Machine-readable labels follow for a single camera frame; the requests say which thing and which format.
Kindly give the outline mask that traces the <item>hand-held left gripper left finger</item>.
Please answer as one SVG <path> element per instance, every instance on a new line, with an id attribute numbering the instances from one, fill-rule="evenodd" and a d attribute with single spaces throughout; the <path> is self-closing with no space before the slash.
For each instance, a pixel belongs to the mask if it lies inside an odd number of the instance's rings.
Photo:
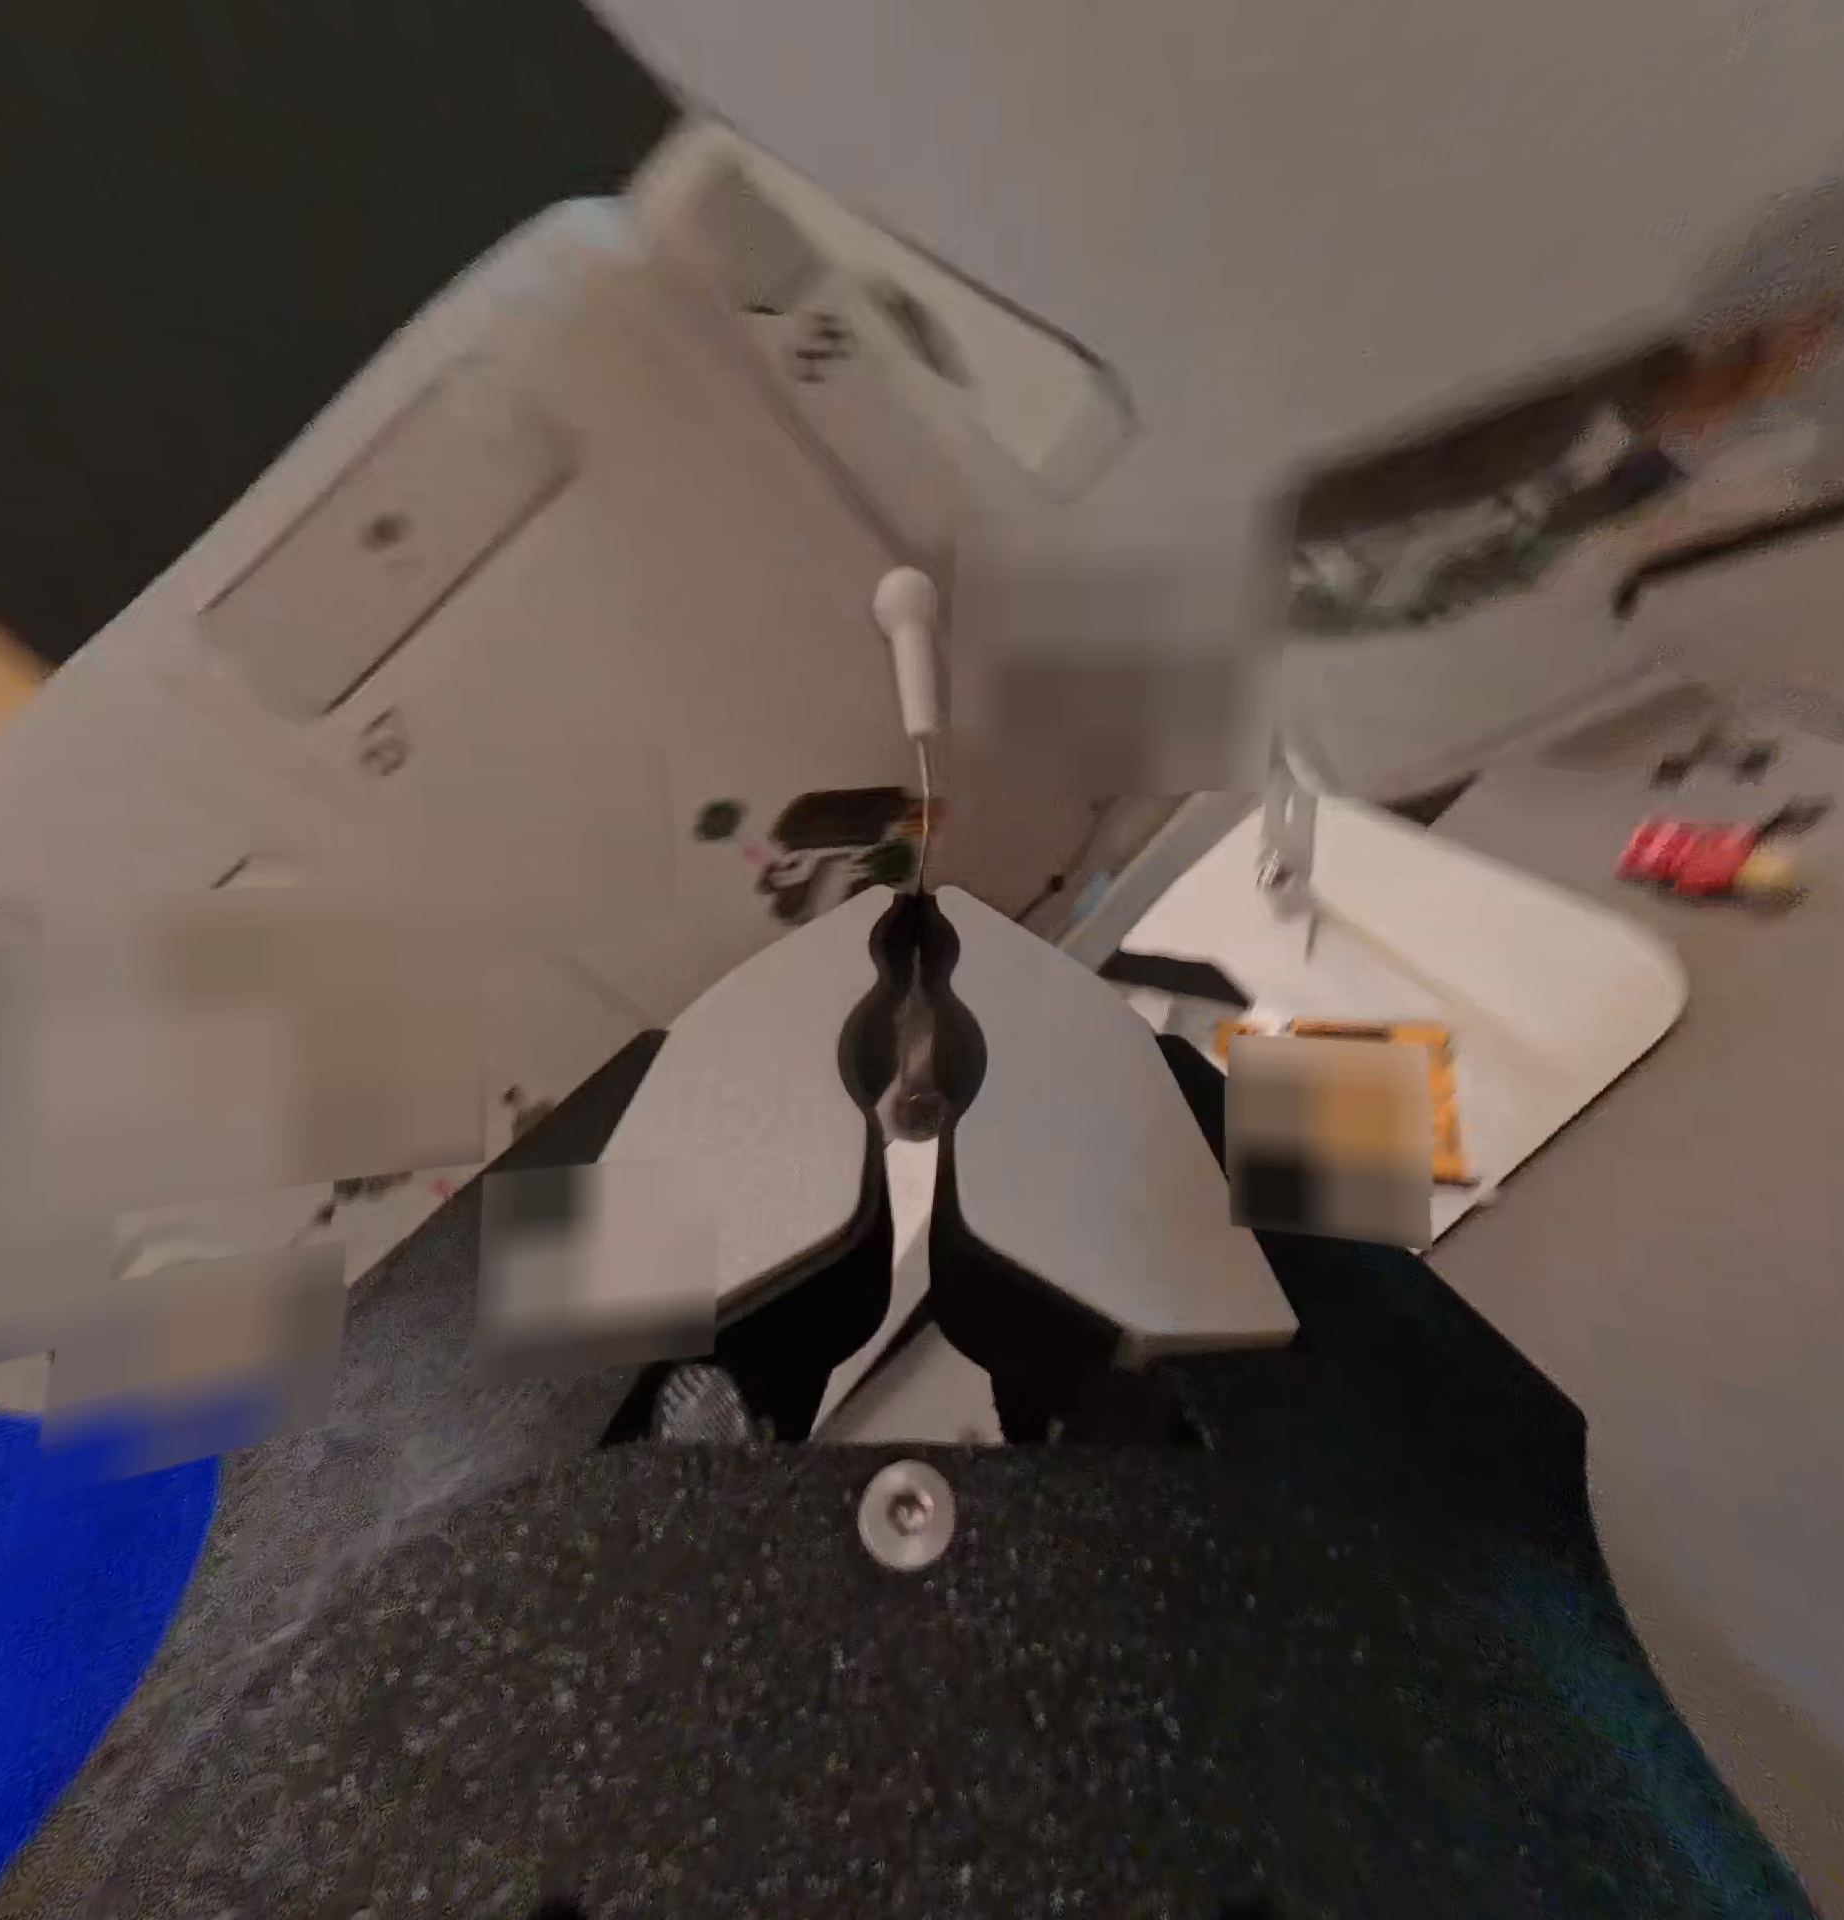
<path id="1" fill-rule="evenodd" d="M 885 979 L 869 888 L 778 938 L 671 1027 L 603 1146 L 603 1306 L 654 1357 L 708 1357 L 778 1437 L 811 1437 L 831 1378 L 893 1295 L 875 1100 L 845 1066 Z"/>

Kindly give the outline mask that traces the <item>orange printed packet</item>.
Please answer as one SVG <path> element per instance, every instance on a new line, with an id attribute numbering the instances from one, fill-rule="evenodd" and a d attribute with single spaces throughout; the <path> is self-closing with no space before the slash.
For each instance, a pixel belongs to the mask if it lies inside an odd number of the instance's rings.
<path id="1" fill-rule="evenodd" d="M 1456 1043 L 1448 1025 L 1439 1021 L 1283 1021 L 1223 1018 L 1207 1030 L 1207 1050 L 1224 1064 L 1235 1040 L 1334 1040 L 1385 1045 L 1417 1045 L 1427 1058 L 1431 1124 L 1432 1124 L 1432 1176 L 1436 1187 L 1479 1187 L 1479 1176 L 1467 1153 L 1462 1131 L 1461 1089 L 1456 1071 Z"/>

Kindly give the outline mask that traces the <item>partly built lego car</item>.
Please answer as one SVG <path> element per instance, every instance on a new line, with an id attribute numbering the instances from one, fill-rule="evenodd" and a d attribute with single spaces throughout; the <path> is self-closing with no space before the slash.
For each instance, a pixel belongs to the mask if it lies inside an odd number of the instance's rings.
<path id="1" fill-rule="evenodd" d="M 1830 809 L 1829 797 L 1798 797 L 1744 822 L 1646 819 L 1630 831 L 1612 877 L 1672 900 L 1788 909 L 1803 897 L 1795 844 Z"/>

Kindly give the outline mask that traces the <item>white page holder clip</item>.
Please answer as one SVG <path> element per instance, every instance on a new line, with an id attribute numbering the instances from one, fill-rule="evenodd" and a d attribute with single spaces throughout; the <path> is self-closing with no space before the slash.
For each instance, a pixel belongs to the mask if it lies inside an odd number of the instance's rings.
<path id="1" fill-rule="evenodd" d="M 937 654 L 940 594 L 917 567 L 883 574 L 869 600 L 875 633 L 886 643 L 895 705 L 917 762 L 921 828 L 912 890 L 928 891 L 929 859 L 937 822 L 937 775 L 943 741 L 949 733 L 949 684 Z"/>

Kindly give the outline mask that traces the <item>lego instruction booklet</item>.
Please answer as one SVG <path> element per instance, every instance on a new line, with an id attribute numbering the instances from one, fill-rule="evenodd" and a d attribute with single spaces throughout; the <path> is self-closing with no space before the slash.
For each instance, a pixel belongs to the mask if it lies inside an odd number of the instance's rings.
<path id="1" fill-rule="evenodd" d="M 407 324 L 0 730 L 0 1190 L 440 1168 L 912 869 L 869 612 L 973 655 L 982 812 L 1250 770 L 1250 660 L 1132 569 L 999 571 L 1131 415 L 1079 344 L 738 157 L 556 203 Z"/>

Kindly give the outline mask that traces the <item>blue plastic bin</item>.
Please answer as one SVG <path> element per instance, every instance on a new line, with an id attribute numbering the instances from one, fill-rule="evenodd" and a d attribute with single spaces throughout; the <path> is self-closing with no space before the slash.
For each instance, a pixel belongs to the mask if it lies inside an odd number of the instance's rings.
<path id="1" fill-rule="evenodd" d="M 219 1462 L 88 1479 L 0 1410 L 0 1873 L 134 1693 L 182 1605 Z"/>

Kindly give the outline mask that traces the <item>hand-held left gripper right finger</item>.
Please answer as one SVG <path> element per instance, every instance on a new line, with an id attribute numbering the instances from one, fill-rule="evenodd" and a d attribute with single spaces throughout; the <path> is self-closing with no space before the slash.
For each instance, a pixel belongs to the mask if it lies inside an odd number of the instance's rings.
<path id="1" fill-rule="evenodd" d="M 1159 1369 L 1284 1354 L 1296 1312 L 1149 1028 L 1068 953 L 958 888 L 931 898 L 950 1116 L 931 1315 L 1006 1445 L 1163 1437 Z"/>

